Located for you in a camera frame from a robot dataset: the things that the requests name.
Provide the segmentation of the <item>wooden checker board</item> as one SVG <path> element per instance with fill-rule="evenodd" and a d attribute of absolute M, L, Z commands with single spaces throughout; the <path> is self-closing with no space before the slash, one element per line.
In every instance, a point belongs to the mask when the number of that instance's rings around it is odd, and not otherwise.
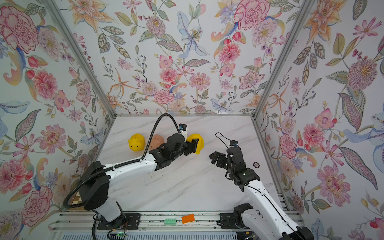
<path fill-rule="evenodd" d="M 79 192 L 77 192 L 76 195 L 71 199 L 71 205 L 76 205 L 76 204 L 82 204 L 82 199 Z M 83 209 L 84 207 L 81 206 L 81 207 L 73 208 L 72 210 L 83 210 Z"/>

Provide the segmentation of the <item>green terminal block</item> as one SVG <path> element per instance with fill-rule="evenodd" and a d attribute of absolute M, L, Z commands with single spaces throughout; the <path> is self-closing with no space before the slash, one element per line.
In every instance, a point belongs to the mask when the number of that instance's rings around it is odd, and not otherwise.
<path fill-rule="evenodd" d="M 165 219 L 164 225 L 166 225 L 166 226 L 177 225 L 177 219 Z"/>

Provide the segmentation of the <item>aluminium frame corner post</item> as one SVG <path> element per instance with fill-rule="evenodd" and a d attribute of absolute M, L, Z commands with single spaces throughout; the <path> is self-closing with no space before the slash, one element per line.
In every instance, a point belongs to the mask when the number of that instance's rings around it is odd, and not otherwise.
<path fill-rule="evenodd" d="M 58 29 L 63 34 L 63 38 L 66 40 L 69 47 L 74 52 L 74 56 L 76 57 L 79 66 L 85 72 L 92 86 L 95 88 L 95 92 L 96 94 L 99 95 L 100 100 L 104 105 L 104 109 L 109 115 L 111 115 L 111 118 L 114 121 L 117 116 L 116 112 L 115 110 L 113 110 L 109 100 L 107 99 L 107 95 L 104 93 L 103 89 L 101 88 L 101 85 L 96 75 L 94 74 L 92 68 L 90 67 L 88 61 L 86 60 L 81 47 L 78 45 L 72 31 L 67 25 L 67 22 L 65 21 L 55 1 L 42 0 L 42 2 L 43 2 L 43 5 L 46 7 L 48 13 L 51 14 L 53 21 L 58 25 Z"/>
<path fill-rule="evenodd" d="M 303 4 L 302 4 L 301 8 L 299 9 L 298 15 L 295 19 L 293 26 L 292 26 L 291 34 L 287 38 L 286 43 L 284 44 L 284 47 L 282 48 L 281 54 L 277 58 L 276 65 L 275 65 L 275 67 L 271 73 L 271 77 L 267 82 L 267 85 L 264 89 L 262 97 L 259 101 L 259 104 L 258 104 L 256 110 L 255 110 L 255 113 L 253 115 L 254 120 L 256 120 L 257 117 L 259 117 L 260 115 L 262 115 L 263 107 L 265 106 L 265 103 L 267 102 L 269 94 L 270 94 L 281 70 L 283 69 L 283 67 L 286 64 L 286 61 L 289 57 L 289 54 L 291 53 L 293 46 L 294 46 L 294 44 L 295 44 L 295 42 L 299 36 L 299 33 L 304 26 L 305 20 L 307 19 L 307 17 L 310 14 L 310 11 L 311 11 L 313 4 L 314 4 L 313 1 L 303 1 Z"/>

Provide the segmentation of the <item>pink piggy bank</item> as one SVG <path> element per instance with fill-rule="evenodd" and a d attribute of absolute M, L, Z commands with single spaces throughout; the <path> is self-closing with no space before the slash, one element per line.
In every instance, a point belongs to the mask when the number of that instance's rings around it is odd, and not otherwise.
<path fill-rule="evenodd" d="M 154 135 L 149 146 L 149 150 L 157 149 L 160 145 L 164 144 L 165 140 L 160 135 Z"/>

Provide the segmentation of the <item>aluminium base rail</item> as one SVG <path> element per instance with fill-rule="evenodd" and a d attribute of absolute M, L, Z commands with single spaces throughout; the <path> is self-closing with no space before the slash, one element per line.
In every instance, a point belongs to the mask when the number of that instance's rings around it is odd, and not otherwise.
<path fill-rule="evenodd" d="M 220 214 L 224 211 L 189 211 L 189 212 L 138 212 L 140 222 L 137 232 L 208 232 L 208 231 L 222 231 L 221 227 L 217 224 L 221 220 Z M 195 221 L 188 224 L 182 224 L 182 216 L 189 214 L 195 215 Z M 93 226 L 94 213 L 92 212 L 65 212 L 58 216 L 58 219 L 49 224 L 51 232 L 89 232 Z M 166 226 L 164 225 L 165 219 L 177 219 L 177 225 Z"/>

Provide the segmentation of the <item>aluminium frame corner post left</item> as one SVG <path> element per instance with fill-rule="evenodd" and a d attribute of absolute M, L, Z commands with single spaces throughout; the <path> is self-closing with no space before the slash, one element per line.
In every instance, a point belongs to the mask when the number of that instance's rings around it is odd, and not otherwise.
<path fill-rule="evenodd" d="M 95 88 L 95 92 L 96 94 L 99 95 L 100 100 L 104 105 L 104 109 L 109 115 L 111 115 L 111 118 L 114 121 L 117 116 L 116 112 L 115 110 L 113 110 L 109 100 L 107 99 L 107 95 L 104 93 L 103 89 L 101 88 L 101 85 L 96 75 L 94 74 L 92 68 L 90 67 L 88 61 L 86 60 L 81 47 L 78 45 L 72 31 L 67 25 L 67 22 L 65 21 L 55 1 L 42 0 L 42 2 L 43 2 L 43 5 L 46 7 L 48 13 L 51 14 L 53 21 L 58 25 L 58 29 L 63 34 L 63 38 L 66 40 L 69 47 L 74 52 L 74 56 L 76 57 L 79 66 L 85 72 L 92 86 Z"/>

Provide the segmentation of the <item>orange tag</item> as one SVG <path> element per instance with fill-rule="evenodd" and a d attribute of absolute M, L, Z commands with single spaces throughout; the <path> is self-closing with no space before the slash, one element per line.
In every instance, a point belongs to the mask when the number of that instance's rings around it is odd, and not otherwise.
<path fill-rule="evenodd" d="M 194 221 L 195 221 L 195 215 L 194 214 L 182 216 L 182 224 L 188 224 L 188 223 L 192 223 Z"/>

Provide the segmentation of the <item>yellow piggy bank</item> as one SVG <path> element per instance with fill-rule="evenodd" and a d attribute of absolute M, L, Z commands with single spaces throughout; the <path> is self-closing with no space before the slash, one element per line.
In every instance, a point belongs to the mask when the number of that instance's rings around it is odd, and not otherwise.
<path fill-rule="evenodd" d="M 131 136 L 128 143 L 129 148 L 134 152 L 142 151 L 146 146 L 145 138 L 141 134 L 134 134 Z"/>
<path fill-rule="evenodd" d="M 187 137 L 188 153 L 199 155 L 204 148 L 204 139 L 199 134 L 192 134 Z"/>

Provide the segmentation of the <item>aluminium frame corner post right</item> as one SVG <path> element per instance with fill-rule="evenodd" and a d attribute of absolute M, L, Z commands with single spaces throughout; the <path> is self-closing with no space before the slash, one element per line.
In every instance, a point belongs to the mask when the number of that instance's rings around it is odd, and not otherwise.
<path fill-rule="evenodd" d="M 303 1 L 303 4 L 302 4 L 301 8 L 299 9 L 298 15 L 295 19 L 293 26 L 292 26 L 291 34 L 287 38 L 286 43 L 284 44 L 284 47 L 282 48 L 281 54 L 277 58 L 276 65 L 275 65 L 275 67 L 271 73 L 271 77 L 267 82 L 267 85 L 264 89 L 262 97 L 259 101 L 259 104 L 258 104 L 256 110 L 255 110 L 255 113 L 253 115 L 254 120 L 256 120 L 257 117 L 259 117 L 260 115 L 262 115 L 263 107 L 265 106 L 265 103 L 267 102 L 269 94 L 270 94 L 281 70 L 283 69 L 283 67 L 286 64 L 286 61 L 289 57 L 289 54 L 291 53 L 293 46 L 294 46 L 294 44 L 295 44 L 295 42 L 299 36 L 299 33 L 304 26 L 305 20 L 307 19 L 307 17 L 310 14 L 310 11 L 311 11 L 313 4 L 314 4 L 313 1 Z"/>

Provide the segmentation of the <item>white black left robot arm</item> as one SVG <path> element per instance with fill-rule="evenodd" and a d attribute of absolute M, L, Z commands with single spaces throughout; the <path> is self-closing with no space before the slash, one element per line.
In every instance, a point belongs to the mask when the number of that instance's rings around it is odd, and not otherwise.
<path fill-rule="evenodd" d="M 110 188 L 130 178 L 149 174 L 168 167 L 178 157 L 199 154 L 204 140 L 199 134 L 185 138 L 173 134 L 167 142 L 149 151 L 144 159 L 134 159 L 114 165 L 93 163 L 83 175 L 79 189 L 82 207 L 101 215 L 108 223 L 125 218 L 119 203 L 110 197 Z"/>

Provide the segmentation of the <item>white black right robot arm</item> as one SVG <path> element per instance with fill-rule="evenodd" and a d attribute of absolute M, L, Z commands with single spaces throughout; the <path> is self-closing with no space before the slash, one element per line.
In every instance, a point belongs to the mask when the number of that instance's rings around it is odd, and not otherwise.
<path fill-rule="evenodd" d="M 246 167 L 240 147 L 230 147 L 225 154 L 210 155 L 212 164 L 226 170 L 231 180 L 252 201 L 234 208 L 235 223 L 249 228 L 261 240 L 313 240 L 307 227 L 300 227 L 271 197 L 257 173 Z"/>

